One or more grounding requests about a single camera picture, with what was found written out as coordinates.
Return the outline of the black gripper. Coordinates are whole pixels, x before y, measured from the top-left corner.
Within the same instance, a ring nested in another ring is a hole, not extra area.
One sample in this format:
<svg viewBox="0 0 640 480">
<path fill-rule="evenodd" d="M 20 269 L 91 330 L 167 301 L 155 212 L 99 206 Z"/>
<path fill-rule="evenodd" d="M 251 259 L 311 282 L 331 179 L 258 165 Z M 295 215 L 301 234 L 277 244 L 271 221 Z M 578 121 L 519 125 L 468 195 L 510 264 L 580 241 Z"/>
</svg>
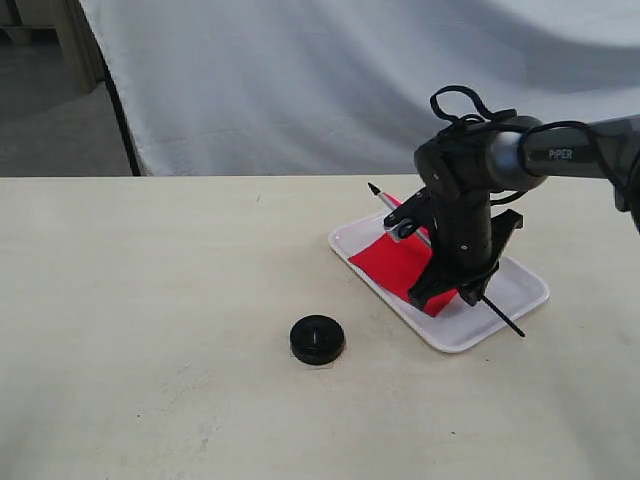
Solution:
<svg viewBox="0 0 640 480">
<path fill-rule="evenodd" d="M 443 294 L 456 294 L 469 306 L 485 296 L 500 258 L 523 216 L 507 209 L 492 216 L 487 192 L 471 192 L 453 201 L 432 199 L 435 233 L 432 258 L 408 290 L 409 303 L 424 310 Z"/>
</svg>

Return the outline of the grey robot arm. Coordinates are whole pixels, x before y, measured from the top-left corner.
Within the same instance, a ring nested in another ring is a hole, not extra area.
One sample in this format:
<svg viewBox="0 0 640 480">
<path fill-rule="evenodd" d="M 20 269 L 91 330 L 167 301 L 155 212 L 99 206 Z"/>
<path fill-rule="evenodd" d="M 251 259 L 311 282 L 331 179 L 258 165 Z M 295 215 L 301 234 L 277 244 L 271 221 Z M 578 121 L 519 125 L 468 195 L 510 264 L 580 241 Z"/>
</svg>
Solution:
<svg viewBox="0 0 640 480">
<path fill-rule="evenodd" d="M 408 291 L 410 303 L 457 290 L 469 305 L 489 280 L 522 216 L 493 216 L 490 196 L 525 194 L 549 177 L 606 179 L 621 212 L 639 218 L 639 119 L 543 124 L 528 116 L 451 127 L 419 147 L 414 164 L 425 184 L 408 216 L 426 227 L 432 258 Z"/>
</svg>

